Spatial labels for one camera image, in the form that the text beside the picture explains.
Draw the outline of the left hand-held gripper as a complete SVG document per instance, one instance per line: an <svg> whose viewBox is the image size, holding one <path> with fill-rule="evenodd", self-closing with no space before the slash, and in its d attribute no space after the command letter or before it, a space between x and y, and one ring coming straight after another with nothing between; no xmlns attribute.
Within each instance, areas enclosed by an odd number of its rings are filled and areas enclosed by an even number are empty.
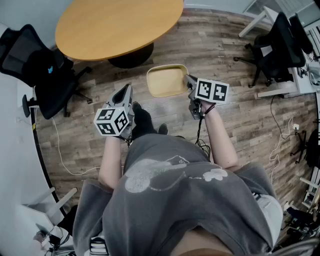
<svg viewBox="0 0 320 256"><path fill-rule="evenodd" d="M109 102L105 103L95 114L93 123L99 134L104 137L118 137L129 141L132 137L134 113L131 102L132 86L126 84L113 92Z"/></svg>

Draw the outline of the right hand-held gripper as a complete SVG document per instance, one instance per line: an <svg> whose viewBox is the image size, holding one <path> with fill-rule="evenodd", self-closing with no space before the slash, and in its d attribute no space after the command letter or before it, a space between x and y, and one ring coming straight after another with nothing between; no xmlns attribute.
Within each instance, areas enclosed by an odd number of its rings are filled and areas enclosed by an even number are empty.
<svg viewBox="0 0 320 256"><path fill-rule="evenodd" d="M193 75L184 75L184 83L190 91L189 111L195 120L202 116L202 101L211 104L225 103L230 85L220 81L197 78Z"/></svg>

